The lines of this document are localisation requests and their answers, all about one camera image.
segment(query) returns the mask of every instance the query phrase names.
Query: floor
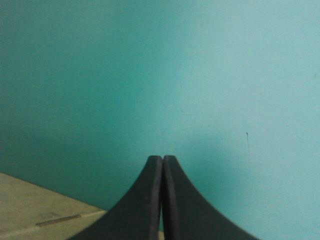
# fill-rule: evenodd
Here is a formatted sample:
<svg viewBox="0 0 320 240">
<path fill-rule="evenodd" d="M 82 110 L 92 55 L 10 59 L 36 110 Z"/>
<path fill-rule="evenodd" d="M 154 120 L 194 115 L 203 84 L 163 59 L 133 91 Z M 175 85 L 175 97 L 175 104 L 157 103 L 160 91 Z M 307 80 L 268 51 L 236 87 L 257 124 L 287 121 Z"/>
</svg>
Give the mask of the floor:
<svg viewBox="0 0 320 240">
<path fill-rule="evenodd" d="M 0 172 L 0 240 L 65 240 L 105 213 Z"/>
</svg>

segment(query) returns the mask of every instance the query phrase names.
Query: turquoise wall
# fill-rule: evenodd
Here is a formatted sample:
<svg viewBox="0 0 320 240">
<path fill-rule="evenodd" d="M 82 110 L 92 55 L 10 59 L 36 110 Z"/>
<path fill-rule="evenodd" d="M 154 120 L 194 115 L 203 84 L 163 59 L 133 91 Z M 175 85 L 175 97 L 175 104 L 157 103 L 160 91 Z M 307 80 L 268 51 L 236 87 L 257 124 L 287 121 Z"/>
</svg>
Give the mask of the turquoise wall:
<svg viewBox="0 0 320 240">
<path fill-rule="evenodd" d="M 0 15 L 0 171 L 110 209 L 147 156 L 172 154 L 250 233 L 319 239 L 320 1 L 15 0 Z"/>
</svg>

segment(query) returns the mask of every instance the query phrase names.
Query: scratch mark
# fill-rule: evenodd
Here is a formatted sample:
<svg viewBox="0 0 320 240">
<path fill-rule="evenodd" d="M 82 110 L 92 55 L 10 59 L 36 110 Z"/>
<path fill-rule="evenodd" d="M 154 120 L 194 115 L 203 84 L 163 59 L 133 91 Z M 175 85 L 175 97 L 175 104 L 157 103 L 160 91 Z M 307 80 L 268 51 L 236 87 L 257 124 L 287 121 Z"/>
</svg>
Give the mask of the scratch mark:
<svg viewBox="0 0 320 240">
<path fill-rule="evenodd" d="M 250 157 L 250 151 L 249 151 L 249 133 L 245 132 L 245 135 L 246 135 L 246 146 L 247 146 L 247 149 L 248 149 L 248 155 Z"/>
</svg>

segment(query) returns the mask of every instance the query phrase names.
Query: black curved edge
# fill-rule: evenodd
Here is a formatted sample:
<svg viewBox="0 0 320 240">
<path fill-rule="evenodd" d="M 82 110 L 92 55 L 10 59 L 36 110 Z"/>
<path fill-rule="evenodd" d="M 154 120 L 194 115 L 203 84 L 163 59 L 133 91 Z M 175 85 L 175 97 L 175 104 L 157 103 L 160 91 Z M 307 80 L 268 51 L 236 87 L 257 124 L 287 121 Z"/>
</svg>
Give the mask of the black curved edge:
<svg viewBox="0 0 320 240">
<path fill-rule="evenodd" d="M 164 157 L 161 191 L 165 240 L 258 240 L 202 197 L 175 156 Z"/>
<path fill-rule="evenodd" d="M 158 240 L 163 160 L 150 156 L 122 199 L 69 240 Z"/>
</svg>

